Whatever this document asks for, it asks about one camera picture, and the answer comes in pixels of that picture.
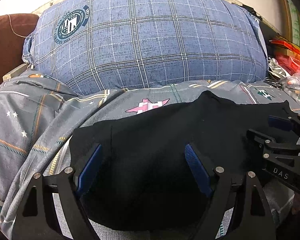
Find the black pants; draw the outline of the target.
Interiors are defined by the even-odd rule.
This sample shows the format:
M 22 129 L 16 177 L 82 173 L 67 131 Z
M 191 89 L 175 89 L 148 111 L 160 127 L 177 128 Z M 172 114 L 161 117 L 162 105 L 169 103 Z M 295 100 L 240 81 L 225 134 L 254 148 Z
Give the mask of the black pants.
M 243 174 L 253 167 L 249 129 L 278 142 L 297 136 L 268 125 L 269 116 L 294 116 L 288 102 L 237 104 L 210 91 L 193 102 L 165 105 L 77 128 L 72 161 L 101 145 L 104 159 L 93 166 L 93 183 L 81 198 L 90 220 L 120 231 L 188 230 L 200 220 L 207 198 L 185 159 L 193 143 L 212 163 Z

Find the clear plastic bag clutter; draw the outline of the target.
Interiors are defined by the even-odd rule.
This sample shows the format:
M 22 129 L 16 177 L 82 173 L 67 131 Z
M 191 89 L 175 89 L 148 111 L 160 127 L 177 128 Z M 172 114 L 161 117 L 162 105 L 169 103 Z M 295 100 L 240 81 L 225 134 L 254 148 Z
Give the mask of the clear plastic bag clutter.
M 300 105 L 300 72 L 290 75 L 276 59 L 268 58 L 268 76 L 264 82 L 283 90 Z

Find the red plastic packaging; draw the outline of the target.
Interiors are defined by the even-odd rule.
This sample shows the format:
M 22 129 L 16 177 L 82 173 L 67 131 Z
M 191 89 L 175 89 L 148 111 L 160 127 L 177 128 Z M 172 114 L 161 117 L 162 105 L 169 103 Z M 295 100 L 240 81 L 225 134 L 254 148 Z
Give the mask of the red plastic packaging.
M 300 47 L 285 39 L 269 41 L 274 52 L 275 60 L 289 74 L 300 73 Z

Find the grey patterned bed sheet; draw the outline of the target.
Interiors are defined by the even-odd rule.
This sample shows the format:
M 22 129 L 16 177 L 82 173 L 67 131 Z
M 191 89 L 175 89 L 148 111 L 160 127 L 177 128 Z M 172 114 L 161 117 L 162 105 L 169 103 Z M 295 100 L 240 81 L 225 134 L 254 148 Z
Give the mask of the grey patterned bed sheet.
M 259 81 L 186 81 L 157 88 L 106 89 L 81 96 L 62 83 L 26 71 L 0 85 L 0 231 L 8 239 L 17 207 L 31 177 L 59 173 L 70 163 L 69 140 L 75 128 L 119 119 L 174 103 L 196 100 L 204 91 L 238 104 L 288 102 L 286 92 Z

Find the gold framed picture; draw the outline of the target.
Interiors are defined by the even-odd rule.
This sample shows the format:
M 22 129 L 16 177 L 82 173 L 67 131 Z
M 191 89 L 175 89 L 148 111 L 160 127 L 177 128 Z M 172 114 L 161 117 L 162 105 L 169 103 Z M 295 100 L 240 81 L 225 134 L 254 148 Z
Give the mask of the gold framed picture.
M 282 0 L 284 32 L 282 36 L 300 47 L 300 12 L 292 0 Z

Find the blue plaid pillow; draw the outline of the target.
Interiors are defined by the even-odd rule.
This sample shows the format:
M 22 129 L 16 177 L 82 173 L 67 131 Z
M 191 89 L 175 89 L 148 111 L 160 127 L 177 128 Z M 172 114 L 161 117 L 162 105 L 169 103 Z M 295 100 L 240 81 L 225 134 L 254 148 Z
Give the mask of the blue plaid pillow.
M 225 0 L 64 0 L 26 38 L 23 60 L 77 94 L 266 77 L 260 23 Z

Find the wooden bed frame edge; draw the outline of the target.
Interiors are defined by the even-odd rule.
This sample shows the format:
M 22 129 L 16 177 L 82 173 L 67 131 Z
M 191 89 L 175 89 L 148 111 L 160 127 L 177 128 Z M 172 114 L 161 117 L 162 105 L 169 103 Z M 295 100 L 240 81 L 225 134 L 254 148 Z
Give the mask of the wooden bed frame edge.
M 11 70 L 7 74 L 5 74 L 2 77 L 2 80 L 6 81 L 6 80 L 10 80 L 11 78 L 14 78 L 16 76 L 19 76 L 20 74 L 22 74 L 23 72 L 25 72 L 27 70 L 28 66 L 29 65 L 27 63 L 23 63 L 23 64 L 15 67 L 13 70 Z

